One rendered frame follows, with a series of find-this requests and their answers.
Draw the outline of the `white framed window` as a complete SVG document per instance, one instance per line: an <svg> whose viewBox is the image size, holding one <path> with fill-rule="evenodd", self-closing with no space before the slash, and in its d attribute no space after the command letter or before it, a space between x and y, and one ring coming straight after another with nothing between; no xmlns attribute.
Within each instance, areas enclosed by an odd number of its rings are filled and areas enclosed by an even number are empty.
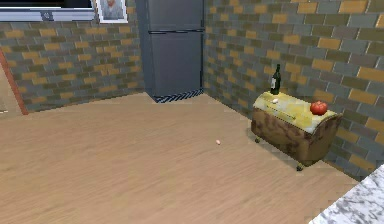
<svg viewBox="0 0 384 224"><path fill-rule="evenodd" d="M0 0L0 22L92 21L92 0Z"/></svg>

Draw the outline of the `red tomato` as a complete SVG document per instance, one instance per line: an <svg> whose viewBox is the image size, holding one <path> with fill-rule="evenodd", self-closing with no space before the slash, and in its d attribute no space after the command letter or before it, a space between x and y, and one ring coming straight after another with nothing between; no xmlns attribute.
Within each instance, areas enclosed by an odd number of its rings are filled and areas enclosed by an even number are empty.
<svg viewBox="0 0 384 224"><path fill-rule="evenodd" d="M322 116L328 110L328 105L322 101L313 102L310 105L310 111L313 115Z"/></svg>

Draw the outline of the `white framed wall picture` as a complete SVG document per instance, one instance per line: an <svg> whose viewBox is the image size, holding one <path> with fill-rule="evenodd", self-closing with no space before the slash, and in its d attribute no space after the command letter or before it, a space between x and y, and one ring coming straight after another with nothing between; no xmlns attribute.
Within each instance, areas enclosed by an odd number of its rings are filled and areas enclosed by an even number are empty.
<svg viewBox="0 0 384 224"><path fill-rule="evenodd" d="M104 24L127 23L125 0L95 0L99 21Z"/></svg>

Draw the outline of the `brown wheeled side table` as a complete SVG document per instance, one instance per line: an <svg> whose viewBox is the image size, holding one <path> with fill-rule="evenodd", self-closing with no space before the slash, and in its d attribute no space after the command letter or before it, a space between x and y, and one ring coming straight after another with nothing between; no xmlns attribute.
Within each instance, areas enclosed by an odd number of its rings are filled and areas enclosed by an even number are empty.
<svg viewBox="0 0 384 224"><path fill-rule="evenodd" d="M328 110L313 115L310 103L293 96L269 91L262 93L253 104L251 131L255 141L271 144L298 162L301 171L329 152L343 114Z"/></svg>

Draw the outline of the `dark green wine bottle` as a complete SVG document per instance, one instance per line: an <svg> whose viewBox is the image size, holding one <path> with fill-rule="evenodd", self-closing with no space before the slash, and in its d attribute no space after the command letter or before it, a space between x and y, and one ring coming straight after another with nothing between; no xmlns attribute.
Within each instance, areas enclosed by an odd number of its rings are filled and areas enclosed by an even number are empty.
<svg viewBox="0 0 384 224"><path fill-rule="evenodd" d="M280 92L280 83L281 83L281 74L280 74L280 65L277 65L275 73L271 79L271 88L270 93L273 95L278 95Z"/></svg>

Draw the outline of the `dark grey fridge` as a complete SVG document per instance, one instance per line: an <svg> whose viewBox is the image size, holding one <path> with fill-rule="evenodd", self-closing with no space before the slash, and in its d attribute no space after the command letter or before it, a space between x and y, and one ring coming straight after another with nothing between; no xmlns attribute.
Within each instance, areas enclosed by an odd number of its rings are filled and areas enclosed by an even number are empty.
<svg viewBox="0 0 384 224"><path fill-rule="evenodd" d="M157 103L203 93L204 0L136 0L145 91Z"/></svg>

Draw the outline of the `grey marble countertop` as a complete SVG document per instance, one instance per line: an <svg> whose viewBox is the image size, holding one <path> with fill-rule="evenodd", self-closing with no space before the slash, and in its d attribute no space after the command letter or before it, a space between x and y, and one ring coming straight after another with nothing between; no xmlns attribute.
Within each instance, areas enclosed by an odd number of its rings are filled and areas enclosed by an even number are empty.
<svg viewBox="0 0 384 224"><path fill-rule="evenodd" d="M308 224L384 224L384 164Z"/></svg>

